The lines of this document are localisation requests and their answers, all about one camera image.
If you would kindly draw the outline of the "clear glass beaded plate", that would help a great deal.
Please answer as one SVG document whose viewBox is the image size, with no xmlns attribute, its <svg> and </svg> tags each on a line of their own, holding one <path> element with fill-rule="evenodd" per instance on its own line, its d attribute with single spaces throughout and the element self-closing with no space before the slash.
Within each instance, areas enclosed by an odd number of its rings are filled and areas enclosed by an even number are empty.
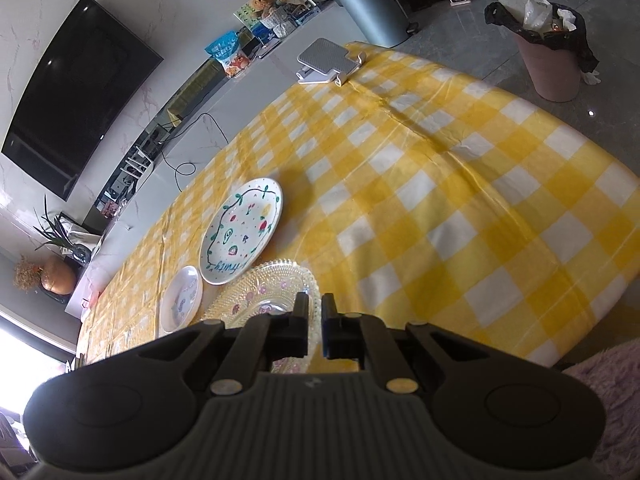
<svg viewBox="0 0 640 480">
<path fill-rule="evenodd" d="M 224 285 L 220 295 L 200 316 L 200 321 L 221 320 L 228 328 L 245 325 L 258 314 L 292 311 L 296 295 L 309 298 L 308 353 L 303 358 L 285 358 L 271 365 L 273 373 L 303 374 L 308 370 L 321 341 L 321 295 L 311 270 L 292 260 L 273 260 L 249 270 Z"/>
</svg>

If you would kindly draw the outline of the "white fruity painted plate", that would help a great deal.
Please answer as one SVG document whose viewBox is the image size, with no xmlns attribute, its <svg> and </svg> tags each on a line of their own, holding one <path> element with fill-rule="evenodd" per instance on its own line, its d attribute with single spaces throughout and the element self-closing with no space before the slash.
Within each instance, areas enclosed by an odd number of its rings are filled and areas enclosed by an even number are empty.
<svg viewBox="0 0 640 480">
<path fill-rule="evenodd" d="M 266 248 L 283 210 L 279 183 L 257 178 L 233 191 L 206 229 L 198 267 L 206 283 L 220 286 L 247 271 Z"/>
</svg>

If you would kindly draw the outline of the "orange round vase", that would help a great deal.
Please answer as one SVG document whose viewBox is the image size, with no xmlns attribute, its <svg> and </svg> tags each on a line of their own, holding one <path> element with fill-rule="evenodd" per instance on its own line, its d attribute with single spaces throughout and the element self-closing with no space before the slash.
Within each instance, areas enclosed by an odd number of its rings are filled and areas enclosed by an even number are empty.
<svg viewBox="0 0 640 480">
<path fill-rule="evenodd" d="M 48 292 L 66 296 L 71 294 L 76 286 L 76 274 L 62 259 L 51 256 L 41 267 L 40 282 Z"/>
</svg>

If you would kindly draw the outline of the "yellow white checkered tablecloth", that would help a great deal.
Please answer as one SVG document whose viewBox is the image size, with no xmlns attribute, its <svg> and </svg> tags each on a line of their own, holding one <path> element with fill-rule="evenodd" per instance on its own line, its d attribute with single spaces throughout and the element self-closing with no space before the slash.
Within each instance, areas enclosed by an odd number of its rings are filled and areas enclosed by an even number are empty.
<svg viewBox="0 0 640 480">
<path fill-rule="evenodd" d="M 639 180 L 561 119 L 484 81 L 366 47 L 341 87 L 296 84 L 168 206 L 82 324 L 89 361 L 156 335 L 160 296 L 210 220 L 268 177 L 264 258 L 314 274 L 344 311 L 426 321 L 552 365 L 598 324 L 639 333 Z"/>
</svg>

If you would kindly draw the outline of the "small white sticker plate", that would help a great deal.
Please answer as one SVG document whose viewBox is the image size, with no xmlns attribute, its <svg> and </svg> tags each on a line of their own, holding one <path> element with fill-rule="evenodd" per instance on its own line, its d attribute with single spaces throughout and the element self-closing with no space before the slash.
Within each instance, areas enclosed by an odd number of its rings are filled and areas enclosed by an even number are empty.
<svg viewBox="0 0 640 480">
<path fill-rule="evenodd" d="M 160 331 L 170 334 L 188 326 L 203 295 L 200 271 L 195 266 L 185 266 L 171 280 L 160 300 Z"/>
</svg>

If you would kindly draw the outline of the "brown teddy bear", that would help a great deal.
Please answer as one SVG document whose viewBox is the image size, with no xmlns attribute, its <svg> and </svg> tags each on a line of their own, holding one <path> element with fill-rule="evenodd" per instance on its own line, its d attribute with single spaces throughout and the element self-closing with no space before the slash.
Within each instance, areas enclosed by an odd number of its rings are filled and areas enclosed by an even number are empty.
<svg viewBox="0 0 640 480">
<path fill-rule="evenodd" d="M 255 18 L 261 20 L 262 18 L 268 18 L 268 16 L 273 12 L 274 0 L 250 0 L 248 3 L 250 8 L 252 9 Z"/>
</svg>

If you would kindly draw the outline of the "black wall television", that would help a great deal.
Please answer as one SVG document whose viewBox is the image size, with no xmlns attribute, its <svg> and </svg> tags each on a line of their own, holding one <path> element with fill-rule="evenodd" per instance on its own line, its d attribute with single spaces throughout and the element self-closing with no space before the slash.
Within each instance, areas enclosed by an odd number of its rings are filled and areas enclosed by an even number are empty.
<svg viewBox="0 0 640 480">
<path fill-rule="evenodd" d="M 29 79 L 1 153 L 67 200 L 163 58 L 96 0 L 79 0 Z"/>
</svg>

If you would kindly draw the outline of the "blue snack bag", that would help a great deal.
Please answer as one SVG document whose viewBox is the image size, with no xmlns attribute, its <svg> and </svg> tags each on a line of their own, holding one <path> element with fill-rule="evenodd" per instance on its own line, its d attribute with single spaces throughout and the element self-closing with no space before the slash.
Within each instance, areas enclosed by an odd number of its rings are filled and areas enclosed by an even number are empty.
<svg viewBox="0 0 640 480">
<path fill-rule="evenodd" d="M 250 58 L 243 52 L 240 38 L 233 30 L 215 39 L 205 48 L 205 52 L 221 65 L 230 78 L 250 66 Z"/>
</svg>

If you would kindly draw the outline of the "white phone stand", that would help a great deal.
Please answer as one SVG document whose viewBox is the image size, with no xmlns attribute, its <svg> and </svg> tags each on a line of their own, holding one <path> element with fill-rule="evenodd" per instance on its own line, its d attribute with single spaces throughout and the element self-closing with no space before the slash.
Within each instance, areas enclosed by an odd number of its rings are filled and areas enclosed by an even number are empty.
<svg viewBox="0 0 640 480">
<path fill-rule="evenodd" d="M 297 57 L 300 64 L 297 82 L 306 86 L 333 82 L 341 87 L 366 61 L 367 55 L 363 51 L 351 58 L 346 48 L 329 39 L 318 38 Z"/>
</svg>

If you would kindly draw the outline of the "grey metal trash can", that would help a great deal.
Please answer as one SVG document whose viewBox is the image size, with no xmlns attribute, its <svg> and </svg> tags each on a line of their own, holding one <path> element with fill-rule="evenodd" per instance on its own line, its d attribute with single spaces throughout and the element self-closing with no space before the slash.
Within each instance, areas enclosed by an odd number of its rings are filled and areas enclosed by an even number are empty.
<svg viewBox="0 0 640 480">
<path fill-rule="evenodd" d="M 335 0 L 344 6 L 370 44 L 397 47 L 410 34 L 410 22 L 398 0 Z"/>
</svg>

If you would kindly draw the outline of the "pink bin with black bag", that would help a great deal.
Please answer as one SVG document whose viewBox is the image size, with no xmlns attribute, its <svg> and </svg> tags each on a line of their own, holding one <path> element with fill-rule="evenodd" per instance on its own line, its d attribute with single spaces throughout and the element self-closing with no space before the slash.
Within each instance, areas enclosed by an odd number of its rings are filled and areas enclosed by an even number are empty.
<svg viewBox="0 0 640 480">
<path fill-rule="evenodd" d="M 599 60 L 577 11 L 549 0 L 495 0 L 486 6 L 484 17 L 488 25 L 511 33 L 544 100 L 570 102 L 582 84 L 600 84 Z"/>
</svg>

